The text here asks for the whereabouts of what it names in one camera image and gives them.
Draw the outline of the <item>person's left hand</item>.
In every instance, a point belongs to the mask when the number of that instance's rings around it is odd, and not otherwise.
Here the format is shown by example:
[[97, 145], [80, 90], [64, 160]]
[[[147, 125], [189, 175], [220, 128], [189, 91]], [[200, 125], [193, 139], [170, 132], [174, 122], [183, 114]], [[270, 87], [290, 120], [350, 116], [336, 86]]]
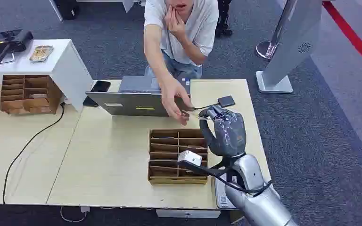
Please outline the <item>person's left hand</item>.
[[185, 39], [185, 23], [172, 5], [168, 5], [165, 23], [167, 30], [175, 36], [178, 41], [182, 42], [182, 40]]

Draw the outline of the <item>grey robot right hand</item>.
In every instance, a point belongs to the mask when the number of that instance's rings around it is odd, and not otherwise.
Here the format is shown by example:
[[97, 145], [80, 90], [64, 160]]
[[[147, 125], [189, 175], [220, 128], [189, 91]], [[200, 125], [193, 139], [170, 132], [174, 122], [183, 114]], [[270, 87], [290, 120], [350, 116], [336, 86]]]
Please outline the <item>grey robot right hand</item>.
[[198, 116], [201, 132], [213, 154], [229, 158], [245, 154], [247, 136], [240, 113], [212, 105]]

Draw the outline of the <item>person's right hand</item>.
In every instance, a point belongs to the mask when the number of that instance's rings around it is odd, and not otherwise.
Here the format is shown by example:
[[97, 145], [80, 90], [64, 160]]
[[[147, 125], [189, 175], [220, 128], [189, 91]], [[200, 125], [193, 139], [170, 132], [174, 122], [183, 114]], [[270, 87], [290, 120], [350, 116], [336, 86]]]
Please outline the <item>person's right hand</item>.
[[181, 125], [187, 125], [189, 116], [182, 113], [175, 102], [175, 97], [180, 97], [187, 107], [194, 107], [185, 88], [171, 75], [160, 76], [158, 80], [162, 90], [161, 101], [166, 112]]

